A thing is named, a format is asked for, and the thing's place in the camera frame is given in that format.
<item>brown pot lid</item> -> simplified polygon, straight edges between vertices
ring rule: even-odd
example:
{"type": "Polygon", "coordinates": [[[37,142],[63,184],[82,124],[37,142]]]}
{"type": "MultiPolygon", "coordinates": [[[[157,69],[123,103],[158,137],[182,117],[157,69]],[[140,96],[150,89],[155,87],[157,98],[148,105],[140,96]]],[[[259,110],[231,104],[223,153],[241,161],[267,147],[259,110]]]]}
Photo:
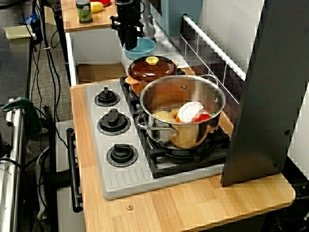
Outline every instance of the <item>brown pot lid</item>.
{"type": "Polygon", "coordinates": [[[142,57],[130,65],[128,73],[135,80],[151,82],[161,77],[175,75],[177,66],[166,57],[142,57]]]}

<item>stovetop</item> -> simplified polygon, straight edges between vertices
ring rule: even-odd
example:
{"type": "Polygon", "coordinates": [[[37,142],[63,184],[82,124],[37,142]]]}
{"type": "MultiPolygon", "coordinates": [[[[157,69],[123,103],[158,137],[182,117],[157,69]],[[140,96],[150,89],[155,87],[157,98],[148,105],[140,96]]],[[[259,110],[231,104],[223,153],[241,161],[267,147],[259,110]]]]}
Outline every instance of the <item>stovetop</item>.
{"type": "Polygon", "coordinates": [[[222,173],[229,138],[220,128],[207,144],[197,149],[179,151],[160,147],[145,130],[135,127],[134,119],[142,107],[139,97],[130,91],[124,79],[85,88],[105,199],[113,200],[222,173]],[[119,131],[114,132],[111,125],[119,131]]]}

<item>burner grate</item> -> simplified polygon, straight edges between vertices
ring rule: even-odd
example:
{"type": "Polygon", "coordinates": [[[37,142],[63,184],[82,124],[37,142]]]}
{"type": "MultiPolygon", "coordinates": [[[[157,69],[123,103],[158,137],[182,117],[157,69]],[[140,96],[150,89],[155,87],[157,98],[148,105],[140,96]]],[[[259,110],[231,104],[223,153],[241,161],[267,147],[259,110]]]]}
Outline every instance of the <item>burner grate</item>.
{"type": "MultiPolygon", "coordinates": [[[[140,99],[130,91],[130,85],[125,82],[126,77],[120,78],[120,85],[126,97],[133,118],[143,111],[140,99]]],[[[145,151],[153,177],[179,174],[200,168],[211,167],[225,162],[229,145],[229,136],[219,127],[217,132],[209,137],[198,148],[190,150],[174,150],[162,147],[152,141],[147,132],[136,127],[145,151]]]]}

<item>stove knob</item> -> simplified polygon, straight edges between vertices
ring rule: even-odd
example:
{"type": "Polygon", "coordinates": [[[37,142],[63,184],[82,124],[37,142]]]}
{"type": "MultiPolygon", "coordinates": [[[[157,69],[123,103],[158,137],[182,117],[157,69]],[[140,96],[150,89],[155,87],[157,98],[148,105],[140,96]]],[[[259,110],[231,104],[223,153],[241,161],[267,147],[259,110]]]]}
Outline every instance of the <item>stove knob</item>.
{"type": "Polygon", "coordinates": [[[131,161],[134,157],[134,151],[131,146],[127,144],[115,144],[111,158],[117,163],[127,163],[131,161]]]}
{"type": "Polygon", "coordinates": [[[105,87],[104,91],[99,94],[98,101],[103,104],[114,102],[116,101],[116,94],[105,87]]]}
{"type": "Polygon", "coordinates": [[[104,131],[121,131],[128,125],[127,118],[116,109],[111,109],[100,121],[100,127],[104,131]]]}
{"type": "Polygon", "coordinates": [[[108,125],[113,126],[116,125],[119,120],[119,113],[116,109],[111,109],[107,114],[108,125]]]}

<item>wooden counter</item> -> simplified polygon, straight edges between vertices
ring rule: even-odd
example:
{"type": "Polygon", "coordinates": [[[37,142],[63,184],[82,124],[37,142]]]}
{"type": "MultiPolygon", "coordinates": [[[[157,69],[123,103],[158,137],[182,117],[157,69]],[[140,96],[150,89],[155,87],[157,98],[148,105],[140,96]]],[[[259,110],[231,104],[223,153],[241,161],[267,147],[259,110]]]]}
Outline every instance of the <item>wooden counter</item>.
{"type": "MultiPolygon", "coordinates": [[[[87,232],[201,231],[284,208],[293,202],[295,191],[282,174],[224,188],[218,175],[105,200],[92,142],[85,86],[73,86],[70,93],[87,232]]],[[[224,114],[220,120],[221,127],[231,130],[233,125],[224,114]]]]}
{"type": "Polygon", "coordinates": [[[93,23],[80,24],[75,0],[61,0],[64,31],[70,32],[110,27],[112,24],[110,17],[112,15],[117,16],[117,7],[114,2],[115,0],[111,0],[111,3],[104,7],[101,12],[93,13],[93,23]]]}

